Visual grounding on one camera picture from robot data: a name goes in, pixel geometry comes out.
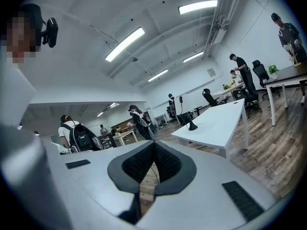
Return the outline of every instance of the potted plant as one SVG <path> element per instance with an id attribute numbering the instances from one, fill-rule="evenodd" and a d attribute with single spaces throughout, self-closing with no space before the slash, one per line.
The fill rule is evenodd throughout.
<path id="1" fill-rule="evenodd" d="M 277 67 L 275 65 L 270 65 L 269 66 L 269 74 L 271 74 L 272 78 L 275 80 L 277 79 L 277 72 L 279 70 L 277 69 Z"/>

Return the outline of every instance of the sneaker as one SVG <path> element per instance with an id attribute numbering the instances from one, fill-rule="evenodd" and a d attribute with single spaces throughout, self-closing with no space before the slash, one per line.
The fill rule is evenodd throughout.
<path id="1" fill-rule="evenodd" d="M 305 102 L 306 102 L 306 96 L 305 96 L 305 95 L 303 95 L 303 98 L 302 98 L 302 100 L 301 100 L 301 105 L 304 105 L 304 104 L 305 104 Z"/>

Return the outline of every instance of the chair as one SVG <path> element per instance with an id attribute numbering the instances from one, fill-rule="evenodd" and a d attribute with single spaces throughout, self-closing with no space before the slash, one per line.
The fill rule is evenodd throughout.
<path id="1" fill-rule="evenodd" d="M 254 66 L 253 71 L 258 76 L 260 80 L 260 85 L 262 86 L 262 88 L 265 88 L 265 85 L 263 84 L 263 82 L 270 79 L 267 71 L 265 70 L 263 64 L 261 64 L 260 61 L 258 60 L 255 60 L 253 62 L 253 66 Z M 278 89 L 272 88 L 272 93 L 278 94 L 278 96 L 280 96 Z M 264 98 L 265 95 L 268 95 L 268 92 L 262 95 L 262 99 Z"/>
<path id="2" fill-rule="evenodd" d="M 205 97 L 206 101 L 211 105 L 211 106 L 217 106 L 217 105 L 222 105 L 222 104 L 226 104 L 227 100 L 229 99 L 229 96 L 227 96 L 226 98 L 222 99 L 220 102 L 217 102 L 217 99 L 219 99 L 220 97 L 214 99 L 211 96 L 211 91 L 209 89 L 203 89 L 202 95 L 203 97 Z"/>

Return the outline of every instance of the wood plank flooring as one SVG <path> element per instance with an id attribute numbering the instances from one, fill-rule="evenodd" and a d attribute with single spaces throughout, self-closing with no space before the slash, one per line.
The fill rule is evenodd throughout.
<path id="1" fill-rule="evenodd" d="M 230 146 L 230 162 L 259 181 L 277 198 L 284 197 L 293 191 L 305 170 L 307 161 L 307 104 L 301 106 L 302 93 L 299 88 L 286 89 L 288 109 L 284 107 L 283 93 L 281 97 L 274 95 L 276 126 L 272 126 L 271 109 L 268 97 L 260 106 L 262 113 L 252 111 L 248 119 L 249 150 L 243 147 L 243 123 L 239 121 Z M 177 122 L 169 123 L 164 129 L 158 130 L 157 139 L 178 143 L 171 133 L 181 128 Z M 133 138 L 125 141 L 133 143 Z M 197 144 L 188 144 L 191 149 L 218 153 L 213 149 Z M 159 179 L 157 167 L 153 170 Z M 158 181 L 150 169 L 141 183 L 142 213 L 145 214 L 153 203 L 154 187 Z"/>

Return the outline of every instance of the black pants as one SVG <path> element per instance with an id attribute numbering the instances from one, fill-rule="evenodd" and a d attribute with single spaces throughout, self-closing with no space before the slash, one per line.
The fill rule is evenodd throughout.
<path id="1" fill-rule="evenodd" d="M 253 94 L 258 97 L 258 92 L 256 91 L 256 87 L 253 82 L 253 77 L 251 76 L 251 72 L 241 72 L 241 76 L 245 83 L 245 86 L 250 94 Z"/>
<path id="2" fill-rule="evenodd" d="M 149 134 L 148 127 L 144 127 L 140 124 L 137 124 L 137 129 L 139 133 L 145 138 L 145 140 L 153 140 L 152 137 Z"/>

